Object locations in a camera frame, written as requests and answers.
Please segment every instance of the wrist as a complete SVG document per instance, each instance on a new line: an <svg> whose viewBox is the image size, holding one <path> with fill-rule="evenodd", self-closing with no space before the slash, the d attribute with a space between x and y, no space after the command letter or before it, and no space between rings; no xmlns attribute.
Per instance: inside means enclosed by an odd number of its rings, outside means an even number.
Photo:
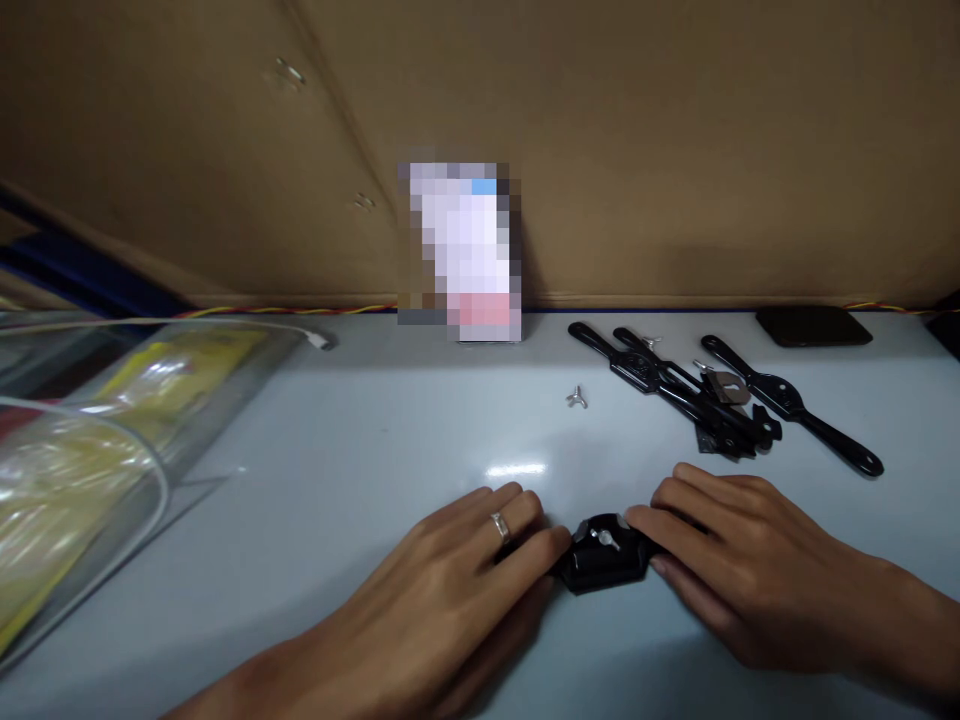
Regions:
<svg viewBox="0 0 960 720"><path fill-rule="evenodd" d="M947 707L960 705L960 604L892 563L867 556L878 592L862 608L868 638L855 671Z"/></svg>

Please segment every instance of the left hand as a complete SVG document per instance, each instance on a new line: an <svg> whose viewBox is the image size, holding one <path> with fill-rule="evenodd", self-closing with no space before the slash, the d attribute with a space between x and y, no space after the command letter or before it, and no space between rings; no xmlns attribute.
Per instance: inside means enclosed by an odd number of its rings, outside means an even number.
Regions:
<svg viewBox="0 0 960 720"><path fill-rule="evenodd" d="M499 512L519 549L495 565ZM253 658L178 718L456 717L533 637L570 546L537 495L480 488L420 521L346 604Z"/></svg>

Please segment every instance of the black power bank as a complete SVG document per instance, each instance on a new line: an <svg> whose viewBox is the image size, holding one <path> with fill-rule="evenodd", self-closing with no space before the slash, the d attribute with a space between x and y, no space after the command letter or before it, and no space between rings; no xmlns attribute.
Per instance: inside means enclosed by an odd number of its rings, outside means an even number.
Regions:
<svg viewBox="0 0 960 720"><path fill-rule="evenodd" d="M782 347L866 345L873 340L853 315L826 305L760 308L757 321Z"/></svg>

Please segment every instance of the black handle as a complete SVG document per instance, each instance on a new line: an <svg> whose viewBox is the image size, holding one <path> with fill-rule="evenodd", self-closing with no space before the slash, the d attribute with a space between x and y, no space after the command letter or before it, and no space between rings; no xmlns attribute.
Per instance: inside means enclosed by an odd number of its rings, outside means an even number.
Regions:
<svg viewBox="0 0 960 720"><path fill-rule="evenodd" d="M744 437L741 432L738 432L738 428L725 424L723 417L717 412L717 408L706 402L701 395L687 388L668 384L661 385L657 392L664 400L695 423L700 423L706 427L716 438L721 452L729 453L736 450L747 457L756 457L757 453L753 449L756 442Z"/></svg>
<svg viewBox="0 0 960 720"><path fill-rule="evenodd" d="M608 360L612 360L613 356L617 353L617 349L613 345L600 337L599 333L592 327L582 322L570 323L567 332L584 345L592 347Z"/></svg>
<svg viewBox="0 0 960 720"><path fill-rule="evenodd" d="M756 370L747 365L742 357L737 355L729 345L716 335L704 335L700 338L700 344L709 350L717 360L742 375L747 382L750 382L750 378L757 374Z"/></svg>
<svg viewBox="0 0 960 720"><path fill-rule="evenodd" d="M795 419L864 475L870 477L883 475L883 463L880 462L880 458L856 440L847 437L835 427L827 425L809 410L800 413Z"/></svg>
<svg viewBox="0 0 960 720"><path fill-rule="evenodd" d="M617 328L613 331L613 336L626 345L633 352L643 355L648 360L652 361L654 364L660 362L660 358L657 357L657 354L653 352L650 348L646 346L646 343L643 342L640 338L634 335L632 332L627 330L627 328Z"/></svg>

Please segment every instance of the right hand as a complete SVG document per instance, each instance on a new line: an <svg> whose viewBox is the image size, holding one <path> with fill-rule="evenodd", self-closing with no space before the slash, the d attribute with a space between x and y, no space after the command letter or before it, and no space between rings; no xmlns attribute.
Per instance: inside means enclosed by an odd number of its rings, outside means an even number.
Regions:
<svg viewBox="0 0 960 720"><path fill-rule="evenodd" d="M680 463L625 516L670 553L651 565L744 665L960 701L960 604L831 537L763 478Z"/></svg>

